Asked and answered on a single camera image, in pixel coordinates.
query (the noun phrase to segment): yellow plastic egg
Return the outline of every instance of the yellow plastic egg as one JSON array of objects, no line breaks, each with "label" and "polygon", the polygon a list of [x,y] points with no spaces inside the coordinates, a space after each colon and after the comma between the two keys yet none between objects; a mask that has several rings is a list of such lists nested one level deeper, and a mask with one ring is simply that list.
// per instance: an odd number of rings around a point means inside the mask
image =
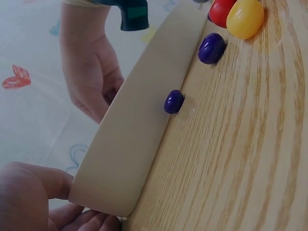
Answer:
[{"label": "yellow plastic egg", "polygon": [[236,38],[249,39],[264,21],[264,9],[258,0],[238,0],[227,17],[227,29]]}]

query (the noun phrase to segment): dark green toy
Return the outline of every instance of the dark green toy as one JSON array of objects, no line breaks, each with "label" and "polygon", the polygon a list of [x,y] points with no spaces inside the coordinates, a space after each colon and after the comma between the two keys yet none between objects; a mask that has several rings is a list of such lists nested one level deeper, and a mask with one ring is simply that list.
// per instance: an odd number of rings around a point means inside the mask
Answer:
[{"label": "dark green toy", "polygon": [[148,3],[146,0],[91,0],[92,2],[117,6],[121,10],[121,30],[136,31],[149,27]]}]

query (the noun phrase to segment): purple bead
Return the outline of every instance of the purple bead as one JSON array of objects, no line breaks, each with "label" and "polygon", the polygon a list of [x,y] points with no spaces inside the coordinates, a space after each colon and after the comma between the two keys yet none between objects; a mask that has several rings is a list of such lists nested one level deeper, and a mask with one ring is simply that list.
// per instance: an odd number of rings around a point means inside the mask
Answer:
[{"label": "purple bead", "polygon": [[179,90],[172,90],[164,103],[164,110],[168,114],[179,112],[184,102],[184,96]]},{"label": "purple bead", "polygon": [[217,33],[208,34],[203,40],[198,58],[204,64],[216,64],[226,49],[225,41]]},{"label": "purple bead", "polygon": [[208,19],[208,21],[212,22],[209,14],[207,14],[207,19]]}]

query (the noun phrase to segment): red plastic egg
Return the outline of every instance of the red plastic egg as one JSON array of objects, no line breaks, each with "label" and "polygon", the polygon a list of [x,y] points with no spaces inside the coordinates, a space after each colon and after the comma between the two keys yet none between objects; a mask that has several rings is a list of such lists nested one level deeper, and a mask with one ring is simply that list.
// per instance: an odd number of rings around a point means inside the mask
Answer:
[{"label": "red plastic egg", "polygon": [[222,28],[227,28],[227,17],[236,0],[215,0],[209,10],[211,21]]}]

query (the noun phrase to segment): sleeve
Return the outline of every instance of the sleeve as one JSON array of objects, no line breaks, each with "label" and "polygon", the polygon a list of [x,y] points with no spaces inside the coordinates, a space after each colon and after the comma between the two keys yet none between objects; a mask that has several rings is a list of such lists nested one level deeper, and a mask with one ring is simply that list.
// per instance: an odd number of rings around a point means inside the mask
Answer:
[{"label": "sleeve", "polygon": [[63,0],[66,4],[72,4],[77,6],[84,6],[84,7],[101,7],[103,5],[97,4],[95,2],[92,2],[90,0]]}]

